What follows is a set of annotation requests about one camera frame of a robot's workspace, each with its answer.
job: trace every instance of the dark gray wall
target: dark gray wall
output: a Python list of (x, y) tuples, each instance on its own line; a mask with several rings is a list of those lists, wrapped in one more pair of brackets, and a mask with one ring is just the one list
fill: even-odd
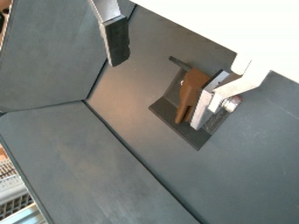
[[(118, 2), (129, 15), (134, 5)], [(88, 0), (14, 0), (0, 52), (0, 111), (85, 99), (105, 59)]]
[(48, 221), (197, 223), (82, 102), (5, 114), (0, 135)]
[(178, 70), (166, 58), (213, 75), (234, 53), (140, 7), (129, 31), (130, 59), (88, 104), (204, 223), (299, 223), (299, 85), (270, 73), (196, 151), (148, 110)]

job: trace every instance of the gray surface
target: gray surface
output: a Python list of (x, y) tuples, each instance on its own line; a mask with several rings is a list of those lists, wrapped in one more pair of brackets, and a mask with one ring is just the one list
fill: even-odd
[(53, 223), (197, 223), (82, 102), (6, 114), (0, 134)]
[[(133, 4), (120, 1), (124, 15)], [(13, 1), (0, 52), (0, 111), (85, 99), (106, 59), (86, 0)]]
[(130, 59), (105, 69), (89, 105), (204, 223), (299, 223), (297, 84), (270, 73), (196, 151), (148, 106), (177, 72), (168, 56), (214, 74), (234, 54), (141, 8), (129, 29)]

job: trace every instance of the dark gray panel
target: dark gray panel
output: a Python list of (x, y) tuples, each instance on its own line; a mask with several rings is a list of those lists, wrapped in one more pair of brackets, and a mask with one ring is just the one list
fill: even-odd
[[(126, 16), (133, 6), (120, 1)], [(85, 99), (105, 59), (88, 0), (14, 0), (0, 52), (0, 111)]]
[(54, 223), (197, 223), (82, 102), (5, 114), (0, 134)]
[(106, 67), (89, 105), (204, 223), (297, 223), (297, 84), (270, 74), (194, 151), (148, 110), (177, 72), (168, 57), (214, 74), (234, 54), (141, 8), (129, 25), (130, 60)]

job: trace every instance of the metal grate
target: metal grate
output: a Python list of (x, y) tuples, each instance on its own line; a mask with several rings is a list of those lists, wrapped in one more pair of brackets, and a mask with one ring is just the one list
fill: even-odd
[(33, 203), (29, 193), (0, 206), (0, 221)]
[(0, 162), (0, 180), (5, 179), (13, 175), (17, 175), (13, 163), (11, 163), (10, 159), (5, 159)]
[(0, 161), (0, 221), (33, 203), (10, 159)]

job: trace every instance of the wire rack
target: wire rack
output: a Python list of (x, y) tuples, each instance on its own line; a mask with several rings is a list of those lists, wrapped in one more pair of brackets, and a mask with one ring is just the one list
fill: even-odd
[[(0, 195), (6, 195), (17, 186), (24, 189), (24, 182), (10, 159), (5, 159), (0, 161)], [(32, 196), (26, 191), (15, 191), (13, 195), (14, 198), (0, 204), (0, 221), (33, 203)]]

